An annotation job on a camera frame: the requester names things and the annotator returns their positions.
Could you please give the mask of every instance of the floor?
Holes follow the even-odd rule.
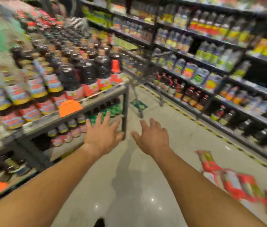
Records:
[[[167,104],[160,107],[149,92],[139,87],[137,92],[148,106],[144,110],[146,121],[153,117],[167,128],[171,148],[191,166],[201,171],[195,151],[210,150],[219,166],[251,174],[260,188],[267,189],[267,168]],[[107,227],[187,226],[158,166],[139,150],[130,136],[131,130],[141,132],[136,112],[136,108],[130,106],[126,140],[94,164],[52,227],[93,227],[99,217],[105,218]],[[265,159],[250,153],[267,164]],[[252,208],[267,224],[264,206],[255,204]]]

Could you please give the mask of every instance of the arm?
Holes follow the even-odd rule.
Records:
[[[82,147],[0,201],[0,227],[49,227],[52,224],[89,168],[123,138],[123,133],[115,136],[120,119],[109,126],[110,114],[103,124],[101,118],[100,113],[95,126],[86,121],[87,133]]]
[[[166,177],[189,227],[265,227],[240,202],[219,189],[169,148],[165,128],[154,119],[141,121],[142,135],[132,132],[140,149],[149,154]]]

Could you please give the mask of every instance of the green sign on cart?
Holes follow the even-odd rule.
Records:
[[[131,104],[132,106],[134,106],[135,108],[137,108],[137,109],[140,108],[141,111],[143,111],[143,110],[145,110],[145,109],[147,108],[147,105],[146,105],[146,104],[142,103],[141,101],[139,101],[139,100],[137,100],[137,99],[131,101],[130,104]]]

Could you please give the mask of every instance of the yellow and black floor tape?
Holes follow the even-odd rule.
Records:
[[[149,90],[148,88],[144,87],[143,85],[139,85],[140,88],[142,88],[143,90],[149,92],[150,94],[152,94],[154,97],[160,99],[160,97],[155,94],[153,91]],[[219,133],[213,131],[212,129],[208,128],[207,126],[205,126],[203,123],[197,121],[195,118],[191,117],[190,115],[186,114],[184,111],[178,109],[177,107],[175,107],[174,104],[170,103],[169,101],[164,100],[164,102],[172,107],[174,110],[176,110],[177,112],[181,113],[182,115],[184,115],[185,117],[187,117],[188,119],[190,119],[191,121],[195,122],[196,124],[198,124],[199,126],[203,127],[204,129],[206,129],[207,131],[209,131],[210,133],[214,134],[216,137],[218,137],[219,139],[222,139],[223,141],[225,141],[226,143],[228,143],[229,145],[234,146],[236,149],[238,149],[240,152],[244,153],[245,155],[247,155],[249,158],[253,159],[254,161],[256,161],[257,163],[261,164],[263,167],[265,167],[267,169],[267,164],[265,164],[264,162],[262,162],[261,160],[259,160],[257,157],[253,156],[252,154],[250,154],[249,152],[245,151],[244,149],[242,149],[241,147],[235,145],[233,142],[229,141],[228,139],[226,139],[225,137],[221,136]]]

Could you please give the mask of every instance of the black and white striped garment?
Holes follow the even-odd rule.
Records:
[[[74,30],[78,32],[82,32],[82,35],[85,38],[88,38],[90,36],[88,22],[85,17],[84,18],[69,17],[67,18],[67,21],[68,21],[69,27],[73,28]]]

